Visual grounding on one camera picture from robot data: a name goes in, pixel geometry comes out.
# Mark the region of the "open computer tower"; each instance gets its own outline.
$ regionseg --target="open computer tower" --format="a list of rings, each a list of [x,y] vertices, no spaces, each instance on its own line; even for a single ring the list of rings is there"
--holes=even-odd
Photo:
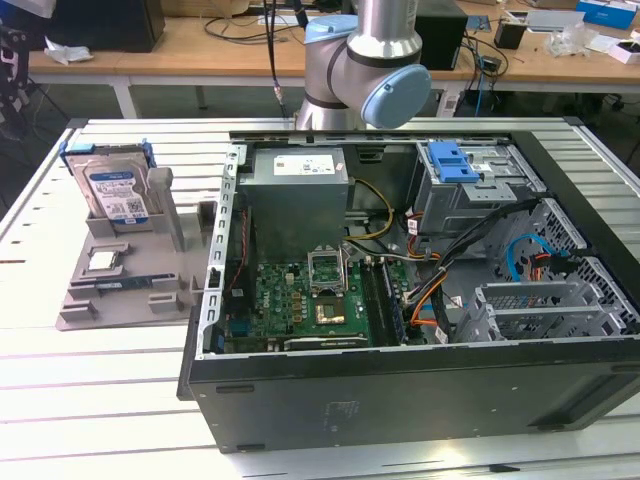
[[[223,453],[584,428],[640,266],[527,132],[232,134],[183,385]]]

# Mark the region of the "hard drive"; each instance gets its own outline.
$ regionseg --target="hard drive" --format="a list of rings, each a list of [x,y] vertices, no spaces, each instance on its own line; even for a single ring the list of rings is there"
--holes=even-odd
[[[148,229],[149,216],[162,213],[147,181],[155,167],[151,144],[62,145],[60,156],[84,195],[91,218],[108,218],[115,231]]]

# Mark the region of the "floor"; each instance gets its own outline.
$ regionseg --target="floor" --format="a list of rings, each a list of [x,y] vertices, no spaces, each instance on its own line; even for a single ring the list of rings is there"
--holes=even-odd
[[[51,98],[72,118],[120,118],[120,109],[113,90],[101,86],[52,85],[48,88]],[[209,108],[198,110],[193,87],[135,87],[135,96],[141,113],[147,118],[193,117],[278,117],[278,105],[270,88],[205,88]],[[289,112],[302,103],[301,88],[285,89]],[[481,116],[579,116],[598,137],[621,159],[628,160],[634,145],[640,140],[640,102],[625,97],[622,111],[614,112],[611,98],[594,96],[557,96],[551,111],[543,112],[545,94],[509,94],[497,102],[484,98]],[[469,95],[458,111],[459,116],[473,116],[475,99]],[[432,94],[421,116],[433,116],[436,98]],[[31,132],[22,142],[0,137],[0,218],[24,188],[39,163],[46,156],[57,135],[66,126],[65,118],[42,98],[33,94],[25,115],[37,125],[37,135]],[[631,168],[640,173],[640,149],[631,159]]]

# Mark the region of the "green circuit board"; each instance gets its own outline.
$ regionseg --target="green circuit board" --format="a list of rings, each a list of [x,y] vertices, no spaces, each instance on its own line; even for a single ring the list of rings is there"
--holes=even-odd
[[[401,262],[388,265],[395,293],[401,295],[410,288],[404,265]],[[370,339],[360,268],[358,262],[349,263],[347,289],[342,297],[329,294],[314,298],[306,263],[259,265],[253,313],[250,319],[231,321],[231,337],[240,343],[251,343],[251,339],[256,338],[360,336]],[[313,278],[314,281],[335,279],[335,263],[314,263]]]

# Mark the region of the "table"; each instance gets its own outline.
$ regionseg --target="table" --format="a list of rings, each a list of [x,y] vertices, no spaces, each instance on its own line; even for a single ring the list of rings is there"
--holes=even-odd
[[[95,120],[65,130],[0,222],[0,478],[112,480],[144,471],[145,478],[175,480],[188,471],[221,480],[603,480],[640,471],[640,396],[581,432],[225,456],[196,403],[175,398],[186,325],[54,329],[87,233],[86,203],[58,159],[63,141],[149,139],[158,165],[173,169],[184,212],[217,198],[230,130],[291,127],[277,119],[167,119]],[[418,119],[404,128],[532,131],[629,248],[640,243],[638,180],[584,127],[487,118]],[[505,468],[490,465],[520,471],[495,473]]]
[[[501,7],[459,2],[470,15],[500,18]],[[526,9],[507,0],[507,9]],[[640,26],[636,16],[632,27]],[[494,32],[478,32],[478,38],[492,42]],[[623,37],[626,32],[589,25],[604,34]],[[261,33],[263,26],[232,26],[227,35]],[[296,30],[299,40],[302,32]],[[496,88],[504,91],[640,93],[640,65],[624,65],[613,58],[593,53],[589,58],[553,58],[544,52],[545,34],[526,32],[517,51],[506,51],[509,71]],[[304,86],[304,47],[294,39],[276,45],[276,65],[283,86]],[[487,47],[481,53],[491,54]],[[152,53],[97,52],[90,62],[65,67],[40,52],[32,53],[32,77],[41,83],[106,84],[115,90],[124,118],[139,116],[129,87],[132,85],[271,86],[271,72],[264,45],[236,45],[207,36],[197,18],[167,18],[165,34]],[[438,116],[453,116],[461,92],[473,75],[473,59],[466,50],[453,71],[433,71],[433,88],[442,90]],[[196,90],[199,106],[202,90]]]

